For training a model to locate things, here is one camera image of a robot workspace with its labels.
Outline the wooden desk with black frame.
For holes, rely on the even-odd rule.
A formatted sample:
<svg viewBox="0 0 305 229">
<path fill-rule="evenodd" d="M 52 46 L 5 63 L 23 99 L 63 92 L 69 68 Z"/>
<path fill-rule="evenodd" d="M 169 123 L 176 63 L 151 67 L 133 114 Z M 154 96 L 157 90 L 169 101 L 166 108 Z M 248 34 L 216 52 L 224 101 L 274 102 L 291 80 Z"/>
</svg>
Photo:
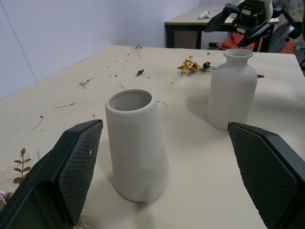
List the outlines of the wooden desk with black frame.
<svg viewBox="0 0 305 229">
<path fill-rule="evenodd" d="M 198 20 L 198 14 L 203 12 L 205 9 L 204 6 L 198 6 L 191 11 L 188 11 L 180 16 L 177 16 L 173 19 L 165 21 L 165 36 L 166 36 L 166 48 L 175 48 L 175 31 L 194 31 L 196 32 L 195 39 L 195 49 L 201 49 L 202 47 L 202 32 L 205 27 L 209 23 L 210 19 L 202 19 Z M 207 11 L 211 13 L 211 16 L 215 16 L 220 13 L 223 9 L 221 6 L 210 6 L 206 7 Z M 221 32 L 230 32 L 232 31 L 231 25 L 233 22 L 233 18 L 229 16 L 225 22 L 220 26 L 220 28 L 216 29 L 216 31 Z M 262 40 L 262 45 L 260 52 L 267 52 L 267 49 L 270 45 L 270 40 L 272 36 L 272 32 L 274 30 L 275 25 L 279 23 L 279 19 L 271 19 L 269 21 L 271 32 L 266 35 Z"/>
</svg>

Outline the orange chair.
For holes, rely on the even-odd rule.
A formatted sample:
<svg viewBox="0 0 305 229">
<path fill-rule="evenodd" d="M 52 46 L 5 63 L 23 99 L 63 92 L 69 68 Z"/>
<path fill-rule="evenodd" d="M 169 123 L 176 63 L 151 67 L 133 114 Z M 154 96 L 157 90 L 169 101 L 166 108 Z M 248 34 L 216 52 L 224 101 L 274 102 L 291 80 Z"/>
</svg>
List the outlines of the orange chair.
<svg viewBox="0 0 305 229">
<path fill-rule="evenodd" d="M 227 50 L 227 49 L 237 49 L 237 48 L 243 48 L 243 49 L 249 49 L 251 51 L 254 50 L 254 43 L 251 43 L 248 46 L 245 47 L 238 47 L 238 43 L 244 38 L 243 35 L 240 35 L 235 32 L 230 32 L 227 36 L 226 40 L 218 46 L 219 50 Z M 292 41 L 289 41 L 285 47 L 280 51 L 280 53 L 284 54 L 293 54 L 294 53 L 294 43 Z"/>
</svg>

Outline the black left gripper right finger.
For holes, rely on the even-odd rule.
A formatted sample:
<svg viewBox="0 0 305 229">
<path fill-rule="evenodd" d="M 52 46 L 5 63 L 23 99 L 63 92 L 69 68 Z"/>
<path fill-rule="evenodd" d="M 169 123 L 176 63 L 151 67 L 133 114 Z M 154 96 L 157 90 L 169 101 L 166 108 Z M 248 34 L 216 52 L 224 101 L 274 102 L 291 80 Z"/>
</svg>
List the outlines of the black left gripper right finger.
<svg viewBox="0 0 305 229">
<path fill-rule="evenodd" d="M 227 126 L 243 184 L 268 229 L 305 229 L 305 161 L 276 133 Z"/>
</svg>

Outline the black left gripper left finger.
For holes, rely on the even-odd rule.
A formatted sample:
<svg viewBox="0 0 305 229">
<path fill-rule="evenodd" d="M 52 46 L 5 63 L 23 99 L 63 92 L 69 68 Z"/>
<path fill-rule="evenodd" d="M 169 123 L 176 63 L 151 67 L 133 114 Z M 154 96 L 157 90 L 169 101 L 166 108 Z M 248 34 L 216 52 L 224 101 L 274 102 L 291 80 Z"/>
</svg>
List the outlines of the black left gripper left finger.
<svg viewBox="0 0 305 229">
<path fill-rule="evenodd" d="M 0 229 L 74 229 L 93 178 L 103 122 L 66 130 L 0 211 Z"/>
</svg>

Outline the beige dried baby's-breath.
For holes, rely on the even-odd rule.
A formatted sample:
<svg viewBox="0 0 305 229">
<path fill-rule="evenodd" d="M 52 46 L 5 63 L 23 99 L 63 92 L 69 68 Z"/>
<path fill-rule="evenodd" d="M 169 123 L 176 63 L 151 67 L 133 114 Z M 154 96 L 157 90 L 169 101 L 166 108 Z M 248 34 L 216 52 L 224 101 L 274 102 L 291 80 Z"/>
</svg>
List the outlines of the beige dried baby's-breath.
<svg viewBox="0 0 305 229">
<path fill-rule="evenodd" d="M 87 217 L 88 217 L 87 205 L 84 204 L 83 209 L 80 214 L 80 218 L 78 220 L 78 223 L 75 225 L 74 229 L 89 229 L 90 226 L 87 225 L 87 223 L 86 223 Z"/>
</svg>

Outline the white bottle-shaped ceramic vase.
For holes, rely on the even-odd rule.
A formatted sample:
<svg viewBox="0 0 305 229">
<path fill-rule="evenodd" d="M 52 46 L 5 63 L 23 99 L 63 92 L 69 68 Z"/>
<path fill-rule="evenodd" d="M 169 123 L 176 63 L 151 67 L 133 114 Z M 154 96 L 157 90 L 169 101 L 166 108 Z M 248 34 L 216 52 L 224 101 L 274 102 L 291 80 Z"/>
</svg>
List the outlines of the white bottle-shaped ceramic vase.
<svg viewBox="0 0 305 229">
<path fill-rule="evenodd" d="M 221 130 L 230 122 L 247 123 L 258 76 L 248 64 L 253 52 L 247 49 L 224 51 L 225 63 L 213 72 L 210 84 L 208 121 Z"/>
</svg>

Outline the small brown dried sprig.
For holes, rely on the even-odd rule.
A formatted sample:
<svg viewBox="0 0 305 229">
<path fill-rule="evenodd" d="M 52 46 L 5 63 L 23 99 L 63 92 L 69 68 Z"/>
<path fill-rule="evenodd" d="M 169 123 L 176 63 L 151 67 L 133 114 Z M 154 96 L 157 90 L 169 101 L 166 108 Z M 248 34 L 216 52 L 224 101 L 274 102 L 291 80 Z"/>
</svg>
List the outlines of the small brown dried sprig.
<svg viewBox="0 0 305 229">
<path fill-rule="evenodd" d="M 86 81 L 80 82 L 79 87 L 81 87 L 83 90 L 87 90 L 86 85 L 89 84 L 92 81 L 93 78 L 87 79 Z"/>
</svg>

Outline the beige dried twig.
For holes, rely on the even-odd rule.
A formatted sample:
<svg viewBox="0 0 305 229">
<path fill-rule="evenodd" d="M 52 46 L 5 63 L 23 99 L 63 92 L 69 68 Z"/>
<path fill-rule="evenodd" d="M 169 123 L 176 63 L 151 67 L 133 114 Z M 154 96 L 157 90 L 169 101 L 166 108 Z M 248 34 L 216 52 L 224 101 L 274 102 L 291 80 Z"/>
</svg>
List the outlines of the beige dried twig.
<svg viewBox="0 0 305 229">
<path fill-rule="evenodd" d="M 139 59 L 141 59 L 141 50 L 143 47 L 140 44 L 137 44 L 136 46 L 132 46 L 131 49 L 136 53 Z"/>
</svg>

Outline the white conical ceramic vase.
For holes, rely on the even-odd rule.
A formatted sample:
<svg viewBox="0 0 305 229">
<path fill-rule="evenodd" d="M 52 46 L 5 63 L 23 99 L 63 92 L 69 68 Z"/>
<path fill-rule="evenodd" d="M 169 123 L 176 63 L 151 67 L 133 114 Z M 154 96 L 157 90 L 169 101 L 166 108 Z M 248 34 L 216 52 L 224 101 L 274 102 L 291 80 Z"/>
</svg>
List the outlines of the white conical ceramic vase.
<svg viewBox="0 0 305 229">
<path fill-rule="evenodd" d="M 114 183 L 125 199 L 148 202 L 167 188 L 170 170 L 155 96 L 130 89 L 105 103 Z"/>
</svg>

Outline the yellow dried flower bunch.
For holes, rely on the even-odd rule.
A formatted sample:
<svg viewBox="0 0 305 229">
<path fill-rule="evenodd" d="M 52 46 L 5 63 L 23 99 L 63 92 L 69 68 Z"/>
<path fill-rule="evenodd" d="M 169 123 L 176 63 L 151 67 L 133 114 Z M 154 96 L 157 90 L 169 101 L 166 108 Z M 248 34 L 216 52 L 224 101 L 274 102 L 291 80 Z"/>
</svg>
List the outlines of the yellow dried flower bunch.
<svg viewBox="0 0 305 229">
<path fill-rule="evenodd" d="M 185 59 L 183 63 L 177 67 L 177 69 L 181 72 L 181 74 L 185 75 L 193 75 L 196 73 L 212 73 L 215 71 L 216 67 L 211 66 L 209 69 L 203 69 L 202 64 L 196 62 L 193 59 L 193 56 L 189 56 L 188 59 Z"/>
</svg>

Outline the brown leafy dried sprig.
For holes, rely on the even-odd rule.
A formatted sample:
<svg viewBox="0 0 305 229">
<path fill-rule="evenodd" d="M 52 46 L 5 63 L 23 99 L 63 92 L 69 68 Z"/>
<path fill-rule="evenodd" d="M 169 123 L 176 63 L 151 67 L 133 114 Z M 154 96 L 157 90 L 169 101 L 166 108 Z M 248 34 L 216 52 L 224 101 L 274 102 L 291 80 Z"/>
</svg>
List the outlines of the brown leafy dried sprig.
<svg viewBox="0 0 305 229">
<path fill-rule="evenodd" d="M 29 162 L 31 162 L 31 158 L 29 155 L 26 154 L 26 148 L 22 148 L 20 151 L 20 159 L 15 160 L 14 163 L 16 164 L 16 167 L 13 169 L 18 174 L 13 180 L 13 184 L 20 185 L 24 179 L 26 178 L 27 174 L 31 170 L 31 166 L 29 166 Z"/>
</svg>

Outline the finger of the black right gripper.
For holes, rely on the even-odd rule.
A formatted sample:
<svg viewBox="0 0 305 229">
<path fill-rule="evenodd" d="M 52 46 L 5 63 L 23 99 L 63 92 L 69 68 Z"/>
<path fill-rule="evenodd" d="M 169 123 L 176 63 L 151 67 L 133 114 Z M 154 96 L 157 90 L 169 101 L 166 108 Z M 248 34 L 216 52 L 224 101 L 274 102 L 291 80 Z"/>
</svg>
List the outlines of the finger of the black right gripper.
<svg viewBox="0 0 305 229">
<path fill-rule="evenodd" d="M 243 34 L 243 39 L 238 43 L 239 47 L 249 46 L 252 43 L 260 42 L 263 38 L 261 47 L 269 47 L 274 31 L 274 24 L 263 23 L 261 25 L 249 26 L 237 23 L 237 32 Z"/>
<path fill-rule="evenodd" d="M 206 25 L 204 32 L 209 33 L 209 32 L 214 32 L 214 31 L 227 31 L 227 32 L 232 32 L 233 31 L 233 26 L 232 23 L 230 22 L 229 25 L 224 25 L 226 19 L 232 14 L 233 12 L 230 10 L 225 10 L 214 17 L 210 19 L 208 24 Z"/>
</svg>

